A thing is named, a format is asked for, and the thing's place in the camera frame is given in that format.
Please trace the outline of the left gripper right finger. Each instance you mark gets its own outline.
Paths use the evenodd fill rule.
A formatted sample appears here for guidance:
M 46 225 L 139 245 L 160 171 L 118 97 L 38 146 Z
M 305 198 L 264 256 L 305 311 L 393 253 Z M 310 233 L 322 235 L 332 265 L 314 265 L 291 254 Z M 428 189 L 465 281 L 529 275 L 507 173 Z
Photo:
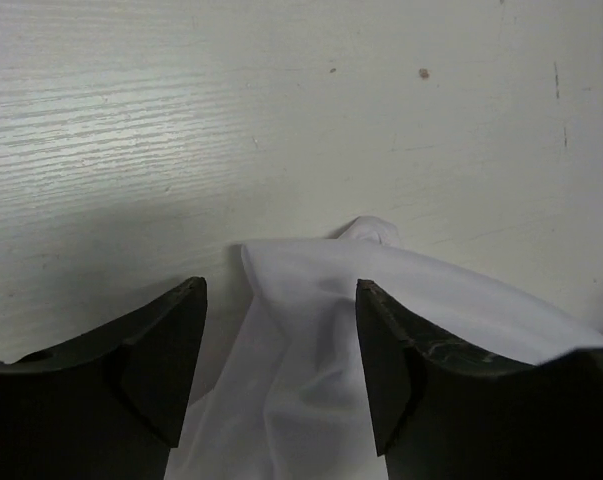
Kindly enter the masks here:
M 392 479 L 603 479 L 603 348 L 537 366 L 435 325 L 370 280 L 356 325 Z

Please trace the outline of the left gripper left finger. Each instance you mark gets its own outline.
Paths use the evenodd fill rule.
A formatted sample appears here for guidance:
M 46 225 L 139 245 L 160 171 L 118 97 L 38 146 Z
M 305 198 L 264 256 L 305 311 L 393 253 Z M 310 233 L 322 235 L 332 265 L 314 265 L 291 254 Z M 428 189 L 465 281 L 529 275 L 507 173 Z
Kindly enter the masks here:
M 0 362 L 0 479 L 161 479 L 205 326 L 192 277 L 71 340 Z

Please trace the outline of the white t shirt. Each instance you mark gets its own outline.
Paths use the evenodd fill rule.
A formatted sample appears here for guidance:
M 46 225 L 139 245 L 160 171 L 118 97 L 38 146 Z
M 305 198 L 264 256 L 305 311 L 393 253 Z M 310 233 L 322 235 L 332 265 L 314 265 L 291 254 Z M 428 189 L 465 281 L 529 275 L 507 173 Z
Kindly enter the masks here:
M 357 219 L 332 240 L 242 246 L 253 299 L 213 390 L 187 412 L 170 479 L 383 479 L 355 321 L 371 279 L 402 305 L 491 352 L 538 364 L 603 335 L 470 270 L 404 250 Z

